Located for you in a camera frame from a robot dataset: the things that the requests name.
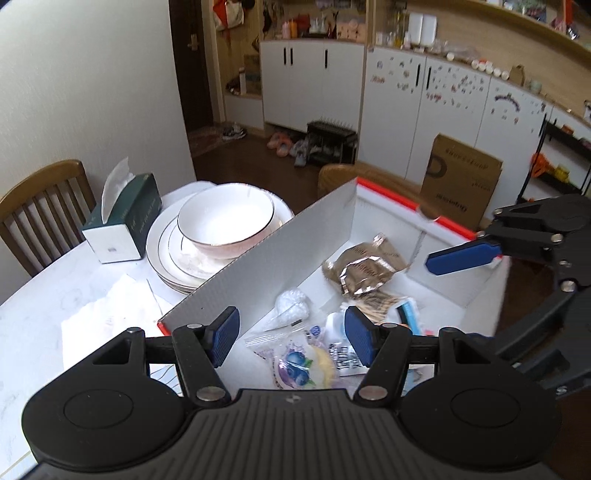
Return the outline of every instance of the orange item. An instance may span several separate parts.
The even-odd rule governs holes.
[[[533,178],[539,177],[546,171],[553,170],[552,165],[550,165],[550,162],[543,153],[538,153],[537,155],[534,153],[531,157],[531,164],[533,165],[531,169],[531,176]]]
[[[293,18],[290,20],[290,34],[291,38],[297,38],[297,23]]]

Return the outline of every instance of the cardboard box on floor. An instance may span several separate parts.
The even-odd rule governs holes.
[[[421,196],[451,220],[478,230],[501,170],[502,162],[495,157],[439,134],[433,141]]]

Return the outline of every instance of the white cabinet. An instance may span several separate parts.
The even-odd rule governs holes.
[[[433,140],[447,135],[473,147],[491,78],[448,61],[427,59],[407,180],[423,183]]]
[[[265,122],[305,132],[324,117],[357,130],[364,49],[335,40],[261,42]]]
[[[290,41],[288,53],[290,64],[289,127],[305,132],[308,122],[318,120],[323,116],[324,42],[316,40]]]
[[[491,79],[476,148],[498,158],[503,166],[485,216],[491,218],[496,208],[515,203],[551,109],[535,95]]]
[[[424,55],[368,51],[358,159],[405,177],[425,76]]]
[[[322,116],[355,131],[359,129],[364,49],[361,44],[327,41],[322,53]]]
[[[261,82],[265,121],[288,127],[290,124],[289,42],[261,42]]]

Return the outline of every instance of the sneaker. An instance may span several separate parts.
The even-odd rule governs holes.
[[[226,127],[223,131],[222,138],[224,140],[235,140],[244,138],[246,136],[246,129],[238,124],[233,124],[231,127]]]

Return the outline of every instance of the white bowl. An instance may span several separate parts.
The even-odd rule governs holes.
[[[271,230],[271,198],[244,183],[226,183],[193,196],[178,214],[178,229],[212,258],[242,255]]]

